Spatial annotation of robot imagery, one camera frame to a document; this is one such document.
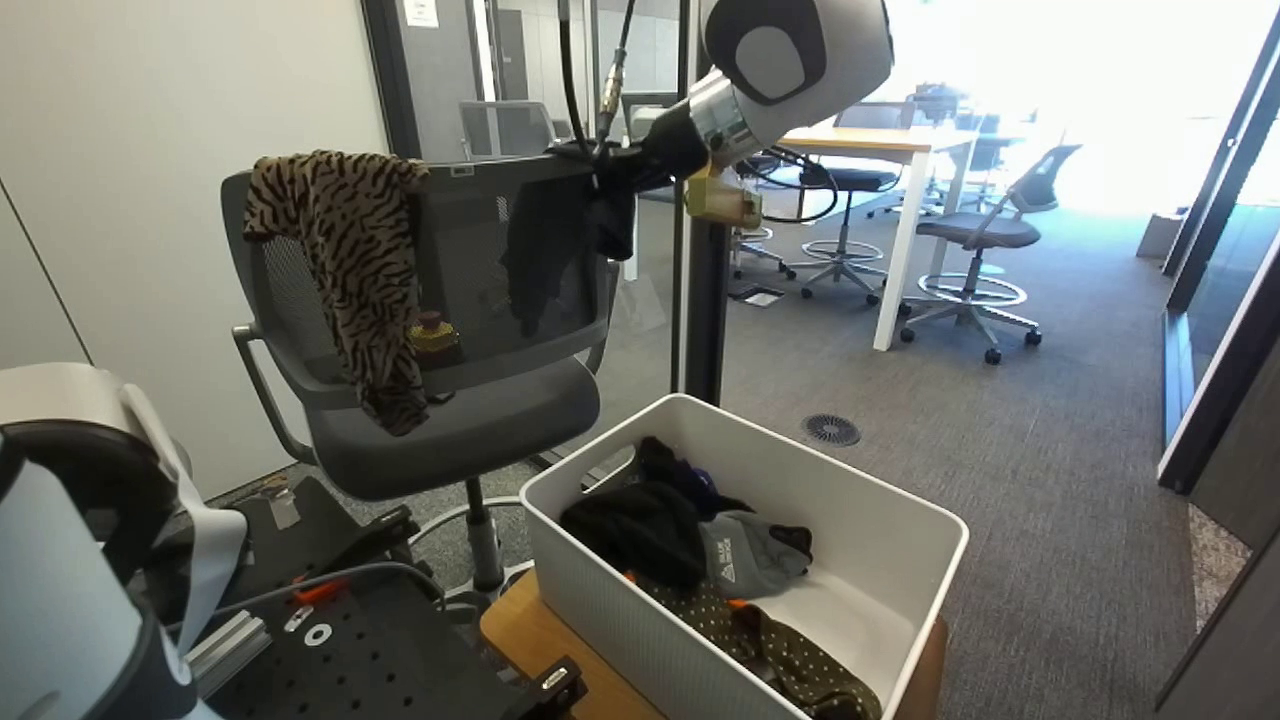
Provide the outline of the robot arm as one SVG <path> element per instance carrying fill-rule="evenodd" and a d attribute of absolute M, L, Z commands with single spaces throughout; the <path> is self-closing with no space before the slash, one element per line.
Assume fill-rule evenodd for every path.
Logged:
<path fill-rule="evenodd" d="M 711 0 L 707 67 L 631 150 L 562 139 L 611 197 L 726 173 L 871 96 L 895 65 L 887 0 Z"/>

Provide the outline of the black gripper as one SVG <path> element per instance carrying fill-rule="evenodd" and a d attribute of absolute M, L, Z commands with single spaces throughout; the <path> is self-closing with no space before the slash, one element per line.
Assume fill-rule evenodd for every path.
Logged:
<path fill-rule="evenodd" d="M 563 139 L 558 156 L 585 165 L 589 176 L 611 197 L 667 189 L 696 170 L 696 156 L 688 150 L 666 150 L 666 146 L 597 150 L 597 146 Z"/>

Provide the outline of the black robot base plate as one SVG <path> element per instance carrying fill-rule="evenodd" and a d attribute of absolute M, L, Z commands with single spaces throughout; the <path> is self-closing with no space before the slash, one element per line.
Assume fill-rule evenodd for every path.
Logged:
<path fill-rule="evenodd" d="M 574 662 L 521 677 L 440 609 L 432 575 L 399 559 L 406 509 L 360 524 L 313 475 L 215 509 L 247 517 L 226 602 L 245 641 L 210 691 L 222 720 L 574 720 L 589 697 Z"/>

